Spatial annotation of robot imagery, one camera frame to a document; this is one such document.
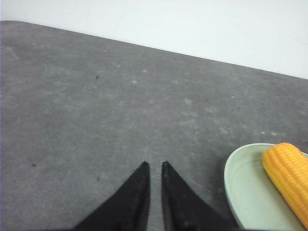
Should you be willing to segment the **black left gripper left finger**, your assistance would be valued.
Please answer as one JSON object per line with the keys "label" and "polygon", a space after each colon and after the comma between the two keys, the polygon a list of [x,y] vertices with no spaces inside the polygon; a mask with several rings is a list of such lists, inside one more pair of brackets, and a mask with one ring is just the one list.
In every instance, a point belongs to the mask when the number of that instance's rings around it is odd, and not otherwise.
{"label": "black left gripper left finger", "polygon": [[141,165],[75,231],[145,231],[150,209],[150,166]]}

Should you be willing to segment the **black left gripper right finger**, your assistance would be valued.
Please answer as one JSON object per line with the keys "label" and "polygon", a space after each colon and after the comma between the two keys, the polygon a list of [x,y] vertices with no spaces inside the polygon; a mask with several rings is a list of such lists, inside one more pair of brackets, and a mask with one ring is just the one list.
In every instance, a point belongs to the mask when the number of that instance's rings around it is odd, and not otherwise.
{"label": "black left gripper right finger", "polygon": [[166,231],[233,231],[237,228],[204,202],[174,169],[162,163],[161,199]]}

